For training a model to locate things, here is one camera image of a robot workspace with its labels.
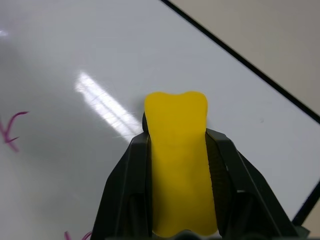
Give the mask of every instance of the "yellow sponge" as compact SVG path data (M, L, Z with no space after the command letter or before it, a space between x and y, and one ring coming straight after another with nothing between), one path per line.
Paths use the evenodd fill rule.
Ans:
M151 137L153 232L217 231L206 148L208 103L199 92L155 92L145 98Z

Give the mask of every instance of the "yellow foam piece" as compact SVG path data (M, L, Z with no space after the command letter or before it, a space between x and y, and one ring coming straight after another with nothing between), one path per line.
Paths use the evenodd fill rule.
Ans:
M144 111L151 137L153 232L217 231L206 148L208 103L199 92L148 95Z

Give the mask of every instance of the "background wall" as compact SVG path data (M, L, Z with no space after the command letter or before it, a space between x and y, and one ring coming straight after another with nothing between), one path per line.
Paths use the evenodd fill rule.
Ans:
M171 0L320 114L319 0ZM304 226L320 237L320 204Z

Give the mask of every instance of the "white surface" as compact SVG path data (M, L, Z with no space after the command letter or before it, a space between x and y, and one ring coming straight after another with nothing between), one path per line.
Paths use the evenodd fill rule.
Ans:
M1 239L81 239L154 91L206 94L208 127L265 176L292 219L319 179L320 126L157 0L5 0Z

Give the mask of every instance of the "beige wall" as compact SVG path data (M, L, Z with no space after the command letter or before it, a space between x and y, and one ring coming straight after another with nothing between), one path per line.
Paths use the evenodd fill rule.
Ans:
M320 114L320 0L171 0Z

